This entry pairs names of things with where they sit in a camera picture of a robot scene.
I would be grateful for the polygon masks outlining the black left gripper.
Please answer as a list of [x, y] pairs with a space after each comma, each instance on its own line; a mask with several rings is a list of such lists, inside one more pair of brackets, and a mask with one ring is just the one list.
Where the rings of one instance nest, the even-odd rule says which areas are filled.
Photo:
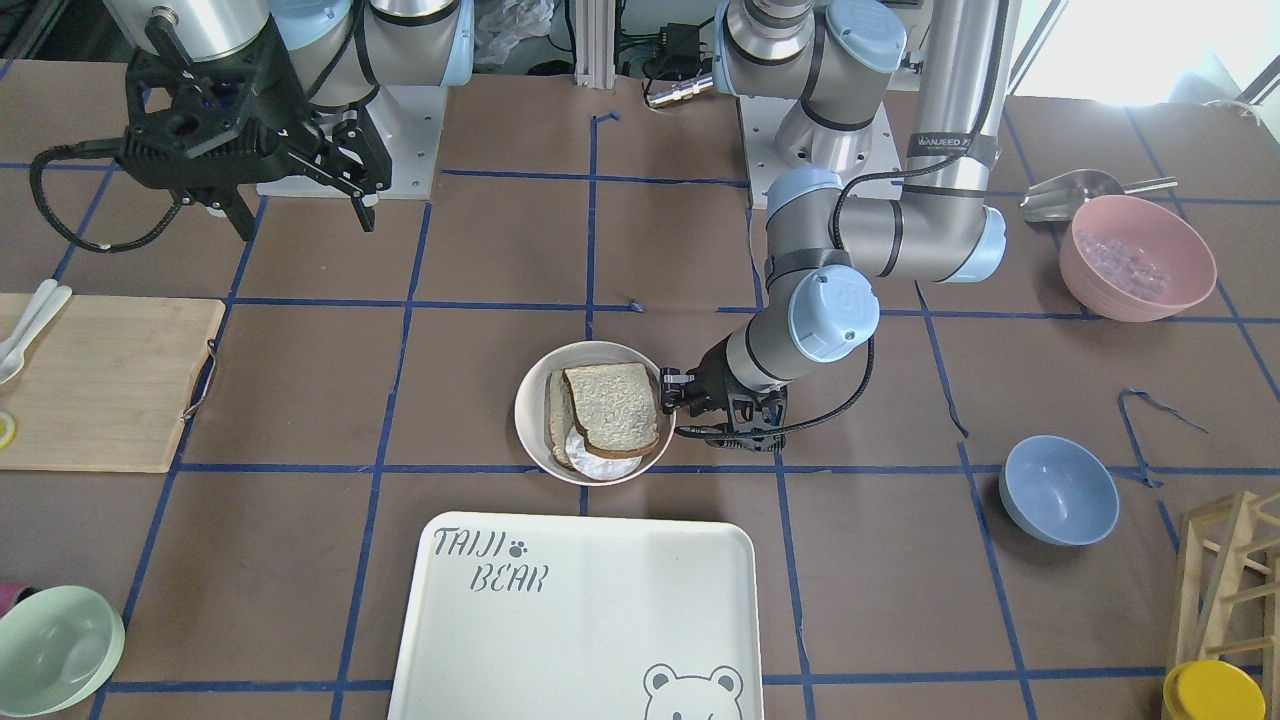
[[730, 338], [708, 350], [698, 366], [681, 372], [663, 366], [659, 374], [660, 411], [676, 416], [684, 409], [690, 418], [722, 411], [716, 425], [677, 425], [675, 433], [700, 439], [717, 448], [778, 452], [785, 448], [785, 389], [758, 392], [742, 384], [730, 368]]

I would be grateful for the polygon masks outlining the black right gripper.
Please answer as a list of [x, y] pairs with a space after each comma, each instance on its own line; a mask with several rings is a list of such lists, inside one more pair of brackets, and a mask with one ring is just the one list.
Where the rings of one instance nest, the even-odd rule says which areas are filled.
[[137, 49], [125, 68], [125, 104], [120, 165], [146, 187], [221, 204], [244, 242], [255, 240], [256, 218], [237, 188], [292, 176], [349, 197], [361, 229], [375, 231], [390, 154], [364, 110], [321, 131], [280, 40], [253, 40], [191, 67]]

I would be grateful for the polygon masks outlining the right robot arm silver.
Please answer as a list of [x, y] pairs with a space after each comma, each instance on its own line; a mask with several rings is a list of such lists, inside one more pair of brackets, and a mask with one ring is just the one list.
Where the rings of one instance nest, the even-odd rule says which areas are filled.
[[390, 91], [465, 85], [471, 1], [110, 1], [134, 45], [127, 124], [108, 143], [140, 184], [174, 208], [198, 204], [242, 240], [241, 190], [305, 177], [353, 206], [407, 190], [408, 154]]

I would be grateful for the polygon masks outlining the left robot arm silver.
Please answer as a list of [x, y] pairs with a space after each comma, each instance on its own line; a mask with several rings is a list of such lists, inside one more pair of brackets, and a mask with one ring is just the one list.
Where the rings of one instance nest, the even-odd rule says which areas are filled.
[[824, 142], [873, 127], [908, 31], [879, 1], [727, 1], [716, 14], [716, 90], [788, 99], [799, 159], [767, 193], [765, 306], [691, 370], [663, 373], [667, 415], [721, 411], [676, 429], [723, 448], [774, 452], [814, 427], [786, 421], [787, 388], [864, 348], [876, 356], [874, 278], [973, 283], [998, 268], [1006, 223], [986, 191], [1016, 37], [1016, 1], [937, 1], [915, 126], [892, 170], [837, 161]]

